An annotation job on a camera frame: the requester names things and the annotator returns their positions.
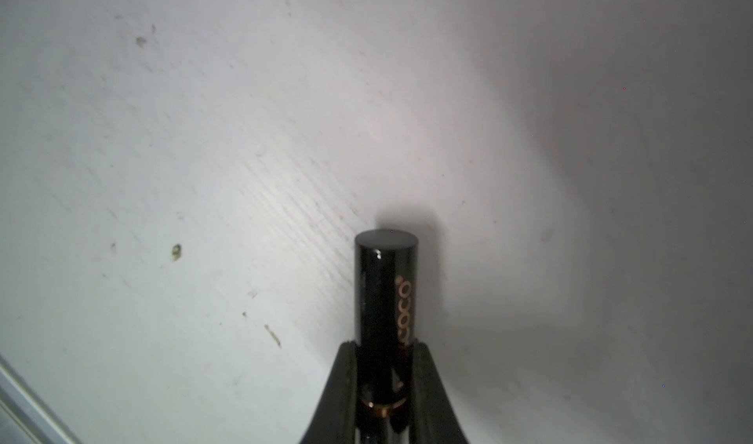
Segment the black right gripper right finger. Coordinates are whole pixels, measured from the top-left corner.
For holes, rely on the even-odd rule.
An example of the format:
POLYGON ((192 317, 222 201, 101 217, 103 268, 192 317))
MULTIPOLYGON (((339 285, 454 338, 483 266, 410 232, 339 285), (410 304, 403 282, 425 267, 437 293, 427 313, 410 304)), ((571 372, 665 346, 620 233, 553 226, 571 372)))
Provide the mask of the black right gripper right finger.
POLYGON ((429 346, 413 348, 410 391, 411 444, 469 444, 442 383, 429 346))

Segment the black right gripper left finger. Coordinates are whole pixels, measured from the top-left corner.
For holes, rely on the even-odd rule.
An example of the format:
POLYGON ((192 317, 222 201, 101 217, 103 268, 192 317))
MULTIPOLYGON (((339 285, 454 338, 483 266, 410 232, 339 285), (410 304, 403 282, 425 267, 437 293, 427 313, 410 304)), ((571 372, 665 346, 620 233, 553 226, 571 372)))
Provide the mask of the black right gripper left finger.
POLYGON ((356 431, 357 344, 343 342, 301 444, 353 444, 356 431))

